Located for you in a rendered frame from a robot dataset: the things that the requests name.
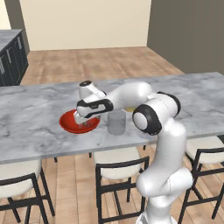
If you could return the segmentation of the black stool with cream seat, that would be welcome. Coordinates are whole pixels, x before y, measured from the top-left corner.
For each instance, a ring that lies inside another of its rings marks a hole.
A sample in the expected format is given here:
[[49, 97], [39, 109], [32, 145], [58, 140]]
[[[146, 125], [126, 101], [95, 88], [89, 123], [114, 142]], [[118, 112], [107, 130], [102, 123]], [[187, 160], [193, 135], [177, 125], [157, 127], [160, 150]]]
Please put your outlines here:
[[[126, 190], [126, 201], [130, 202], [130, 190], [136, 187], [136, 184], [131, 182], [131, 178], [148, 168], [150, 157], [141, 157], [137, 147], [128, 147], [94, 152], [93, 160], [95, 166], [98, 224], [139, 216], [144, 211], [145, 197], [141, 198], [139, 212], [123, 214], [117, 192]], [[102, 217], [102, 195], [104, 193], [114, 194], [118, 211], [117, 216], [109, 218]]]
[[0, 199], [8, 200], [7, 204], [0, 205], [0, 211], [11, 210], [17, 223], [21, 222], [18, 208], [26, 208], [24, 224], [29, 224], [31, 208], [38, 206], [44, 224], [49, 224], [44, 200], [48, 202], [52, 216], [55, 212], [42, 160], [0, 164]]
[[184, 202], [178, 218], [178, 224], [182, 223], [187, 207], [215, 201], [212, 219], [214, 220], [224, 195], [224, 183], [217, 196], [203, 198], [196, 187], [199, 177], [224, 173], [224, 167], [202, 171], [202, 165], [214, 165], [224, 162], [224, 136], [208, 136], [189, 139], [187, 141], [185, 155], [192, 165], [192, 186], [186, 190]]

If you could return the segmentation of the dark cupboard run, grey top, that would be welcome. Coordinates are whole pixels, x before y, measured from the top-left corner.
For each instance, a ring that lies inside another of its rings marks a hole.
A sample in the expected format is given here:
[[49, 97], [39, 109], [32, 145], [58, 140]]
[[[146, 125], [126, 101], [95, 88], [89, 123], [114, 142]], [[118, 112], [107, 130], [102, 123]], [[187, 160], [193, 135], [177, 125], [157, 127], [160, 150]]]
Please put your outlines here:
[[18, 86], [28, 67], [21, 30], [0, 30], [0, 87]]

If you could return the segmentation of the clear glass cup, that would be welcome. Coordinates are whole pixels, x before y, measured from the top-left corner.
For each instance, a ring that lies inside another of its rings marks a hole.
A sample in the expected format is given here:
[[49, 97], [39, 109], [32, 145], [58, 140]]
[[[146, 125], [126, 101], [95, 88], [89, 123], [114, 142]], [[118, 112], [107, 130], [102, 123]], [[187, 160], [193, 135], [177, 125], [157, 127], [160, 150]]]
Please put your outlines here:
[[122, 110], [108, 113], [108, 133], [114, 136], [120, 136], [125, 130], [126, 114]]

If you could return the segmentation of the red bowl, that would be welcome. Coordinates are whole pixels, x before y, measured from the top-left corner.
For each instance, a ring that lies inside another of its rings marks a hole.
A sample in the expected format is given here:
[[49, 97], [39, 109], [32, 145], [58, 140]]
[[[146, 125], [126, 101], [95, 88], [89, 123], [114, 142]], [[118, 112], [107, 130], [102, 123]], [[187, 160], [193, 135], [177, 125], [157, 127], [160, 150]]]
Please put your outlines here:
[[75, 109], [67, 111], [59, 119], [59, 125], [67, 132], [74, 134], [84, 134], [95, 129], [100, 123], [100, 119], [95, 117], [82, 124], [78, 124], [74, 120]]

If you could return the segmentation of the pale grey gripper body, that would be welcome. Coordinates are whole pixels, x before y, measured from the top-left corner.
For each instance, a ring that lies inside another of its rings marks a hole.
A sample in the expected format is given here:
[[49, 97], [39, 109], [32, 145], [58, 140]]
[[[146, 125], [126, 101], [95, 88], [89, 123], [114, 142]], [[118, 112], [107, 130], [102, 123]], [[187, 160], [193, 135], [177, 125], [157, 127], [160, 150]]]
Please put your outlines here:
[[78, 125], [84, 125], [86, 126], [88, 124], [88, 119], [87, 118], [84, 118], [82, 117], [78, 111], [75, 111], [73, 113], [73, 118], [75, 120], [75, 122], [78, 124]]

